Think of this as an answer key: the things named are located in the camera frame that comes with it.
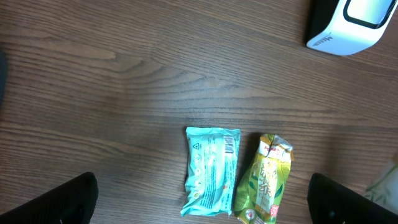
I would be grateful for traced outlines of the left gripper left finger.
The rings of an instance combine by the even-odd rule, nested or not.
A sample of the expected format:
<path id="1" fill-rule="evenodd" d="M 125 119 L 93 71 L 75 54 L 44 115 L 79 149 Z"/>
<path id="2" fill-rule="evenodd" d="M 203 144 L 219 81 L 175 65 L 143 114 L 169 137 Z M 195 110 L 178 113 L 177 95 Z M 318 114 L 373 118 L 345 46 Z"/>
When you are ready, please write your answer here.
<path id="1" fill-rule="evenodd" d="M 98 199 L 94 173 L 85 172 L 1 215 L 1 224 L 89 223 Z"/>

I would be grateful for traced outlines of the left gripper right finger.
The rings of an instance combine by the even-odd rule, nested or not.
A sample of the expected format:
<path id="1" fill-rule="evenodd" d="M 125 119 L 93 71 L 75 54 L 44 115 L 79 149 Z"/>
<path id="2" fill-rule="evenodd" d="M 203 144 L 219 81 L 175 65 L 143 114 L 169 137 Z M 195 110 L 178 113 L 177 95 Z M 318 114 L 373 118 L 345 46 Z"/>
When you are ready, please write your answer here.
<path id="1" fill-rule="evenodd" d="M 308 208 L 313 224 L 397 224 L 397 215 L 323 174 L 308 185 Z"/>

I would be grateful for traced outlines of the white tube gold cap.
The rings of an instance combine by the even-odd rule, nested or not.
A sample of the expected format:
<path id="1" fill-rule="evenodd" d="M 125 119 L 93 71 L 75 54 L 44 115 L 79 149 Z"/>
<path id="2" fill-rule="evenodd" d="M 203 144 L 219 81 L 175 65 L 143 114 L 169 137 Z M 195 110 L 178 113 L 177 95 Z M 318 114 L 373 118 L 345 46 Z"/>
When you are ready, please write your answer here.
<path id="1" fill-rule="evenodd" d="M 372 184 L 365 197 L 381 207 L 397 214 L 397 162 L 391 159 Z"/>

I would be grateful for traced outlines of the green tea carton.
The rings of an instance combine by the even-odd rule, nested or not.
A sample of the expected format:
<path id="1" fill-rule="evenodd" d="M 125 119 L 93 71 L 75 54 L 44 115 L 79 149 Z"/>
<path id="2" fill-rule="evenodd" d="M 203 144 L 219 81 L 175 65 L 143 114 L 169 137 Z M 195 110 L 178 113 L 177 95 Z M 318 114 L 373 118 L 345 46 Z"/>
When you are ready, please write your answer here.
<path id="1" fill-rule="evenodd" d="M 293 160 L 293 147 L 263 134 L 251 166 L 236 189 L 234 215 L 245 224 L 275 223 Z"/>

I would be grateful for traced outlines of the teal wipes packet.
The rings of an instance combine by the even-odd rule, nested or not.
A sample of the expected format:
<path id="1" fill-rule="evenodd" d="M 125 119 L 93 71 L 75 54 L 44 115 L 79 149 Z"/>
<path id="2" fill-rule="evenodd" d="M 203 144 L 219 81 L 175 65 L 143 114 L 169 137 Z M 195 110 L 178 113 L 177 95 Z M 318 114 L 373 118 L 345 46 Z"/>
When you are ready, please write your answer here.
<path id="1" fill-rule="evenodd" d="M 241 131 L 188 127 L 186 136 L 188 195 L 181 216 L 231 215 Z"/>

